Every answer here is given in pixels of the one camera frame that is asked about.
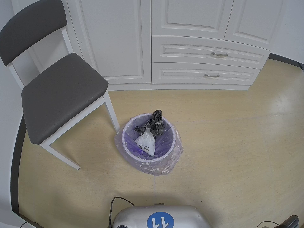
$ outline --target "white logo lettering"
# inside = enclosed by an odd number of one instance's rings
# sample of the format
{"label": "white logo lettering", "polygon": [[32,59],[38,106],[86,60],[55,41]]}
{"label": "white logo lettering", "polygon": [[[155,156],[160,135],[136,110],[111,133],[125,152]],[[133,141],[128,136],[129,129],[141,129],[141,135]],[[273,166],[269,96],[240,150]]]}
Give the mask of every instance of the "white logo lettering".
{"label": "white logo lettering", "polygon": [[155,224],[155,219],[154,218],[152,218],[152,223],[153,223],[153,228],[157,228],[159,226],[159,225]]}
{"label": "white logo lettering", "polygon": [[166,228],[166,226],[169,225],[169,223],[165,224],[165,218],[164,217],[162,217],[161,221],[162,221],[162,224],[163,224],[163,228]]}

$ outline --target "cabinet base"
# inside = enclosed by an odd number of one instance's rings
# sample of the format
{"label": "cabinet base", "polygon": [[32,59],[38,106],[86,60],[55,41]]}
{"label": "cabinet base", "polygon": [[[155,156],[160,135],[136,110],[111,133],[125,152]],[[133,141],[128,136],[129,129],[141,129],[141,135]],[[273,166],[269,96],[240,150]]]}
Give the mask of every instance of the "cabinet base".
{"label": "cabinet base", "polygon": [[149,90],[149,89],[228,89],[248,90],[249,85],[224,85],[224,84],[115,84],[109,85],[108,91],[115,90]]}

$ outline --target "drawer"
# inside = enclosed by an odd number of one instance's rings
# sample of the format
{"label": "drawer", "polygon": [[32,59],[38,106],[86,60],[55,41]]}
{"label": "drawer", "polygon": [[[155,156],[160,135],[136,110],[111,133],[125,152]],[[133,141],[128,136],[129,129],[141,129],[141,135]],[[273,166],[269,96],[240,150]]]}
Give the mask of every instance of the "drawer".
{"label": "drawer", "polygon": [[252,85],[260,70],[203,63],[152,63],[153,84]]}
{"label": "drawer", "polygon": [[269,54],[269,50],[232,41],[152,36],[153,63],[210,63],[262,69]]}

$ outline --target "floor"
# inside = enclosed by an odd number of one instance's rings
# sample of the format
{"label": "floor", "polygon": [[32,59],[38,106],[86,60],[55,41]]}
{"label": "floor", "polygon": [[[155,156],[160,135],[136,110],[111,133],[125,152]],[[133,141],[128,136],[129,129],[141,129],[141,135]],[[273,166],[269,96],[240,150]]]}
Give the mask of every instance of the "floor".
{"label": "floor", "polygon": [[[104,106],[60,137],[54,148],[76,171],[26,134],[19,173],[20,213],[45,228],[107,227],[114,196],[135,205],[188,204],[214,228],[256,227],[290,215],[304,222],[304,73],[268,59],[248,91],[116,91],[121,126],[162,109],[184,152],[167,176],[134,169],[114,144]],[[116,200],[116,215],[128,203]],[[273,227],[270,223],[264,226]]]}

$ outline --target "cabinet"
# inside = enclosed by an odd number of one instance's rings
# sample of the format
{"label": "cabinet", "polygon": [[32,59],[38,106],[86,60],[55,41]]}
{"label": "cabinet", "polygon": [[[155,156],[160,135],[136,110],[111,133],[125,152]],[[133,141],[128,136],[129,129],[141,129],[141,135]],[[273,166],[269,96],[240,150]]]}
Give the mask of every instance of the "cabinet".
{"label": "cabinet", "polygon": [[[62,1],[74,51],[109,90],[248,89],[285,11],[285,0]],[[63,57],[58,36],[33,46],[37,67]]]}

